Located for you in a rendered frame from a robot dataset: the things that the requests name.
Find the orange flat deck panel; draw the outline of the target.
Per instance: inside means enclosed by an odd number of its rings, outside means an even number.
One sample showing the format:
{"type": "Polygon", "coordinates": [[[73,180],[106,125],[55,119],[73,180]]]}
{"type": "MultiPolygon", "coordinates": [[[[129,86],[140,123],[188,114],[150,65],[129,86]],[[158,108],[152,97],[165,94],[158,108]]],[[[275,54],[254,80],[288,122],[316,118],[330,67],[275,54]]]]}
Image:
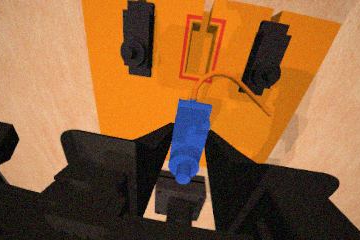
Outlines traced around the orange flat deck panel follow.
{"type": "Polygon", "coordinates": [[[214,0],[82,0],[101,134],[133,140],[170,122],[201,76],[210,129],[265,164],[314,80],[341,23],[214,0]]]}

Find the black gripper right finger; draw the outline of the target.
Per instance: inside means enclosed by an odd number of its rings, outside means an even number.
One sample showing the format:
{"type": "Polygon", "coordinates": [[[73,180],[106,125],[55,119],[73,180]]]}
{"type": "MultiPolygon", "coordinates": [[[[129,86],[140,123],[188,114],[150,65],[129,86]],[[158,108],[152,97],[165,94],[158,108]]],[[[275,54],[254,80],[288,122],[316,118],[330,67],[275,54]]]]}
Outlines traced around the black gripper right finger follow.
{"type": "Polygon", "coordinates": [[[259,164],[233,148],[209,129],[205,143],[215,230],[236,231],[268,187],[326,195],[339,188],[339,180],[327,173],[259,164]]]}

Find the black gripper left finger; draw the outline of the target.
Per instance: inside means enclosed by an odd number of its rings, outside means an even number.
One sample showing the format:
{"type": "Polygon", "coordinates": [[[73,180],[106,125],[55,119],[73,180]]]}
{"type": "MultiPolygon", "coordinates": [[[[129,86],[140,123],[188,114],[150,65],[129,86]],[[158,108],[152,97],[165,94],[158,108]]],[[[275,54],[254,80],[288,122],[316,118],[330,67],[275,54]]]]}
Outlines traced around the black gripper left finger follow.
{"type": "Polygon", "coordinates": [[[171,146],[174,123],[129,140],[81,130],[61,133],[67,164],[79,162],[128,177],[130,215],[143,217],[171,146]]]}

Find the blue micro servo with orange cable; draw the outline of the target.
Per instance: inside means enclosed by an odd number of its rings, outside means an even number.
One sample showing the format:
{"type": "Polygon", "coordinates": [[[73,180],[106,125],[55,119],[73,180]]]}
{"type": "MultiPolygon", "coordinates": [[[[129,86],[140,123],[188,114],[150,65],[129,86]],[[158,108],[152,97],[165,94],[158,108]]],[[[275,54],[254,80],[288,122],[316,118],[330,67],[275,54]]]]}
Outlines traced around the blue micro servo with orange cable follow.
{"type": "Polygon", "coordinates": [[[256,104],[269,116],[272,112],[233,74],[212,71],[200,77],[193,87],[189,100],[179,99],[175,117],[168,168],[176,175],[180,184],[190,182],[190,177],[199,172],[199,163],[211,126],[212,104],[197,102],[197,93],[203,82],[212,76],[222,76],[241,87],[256,104]]]}

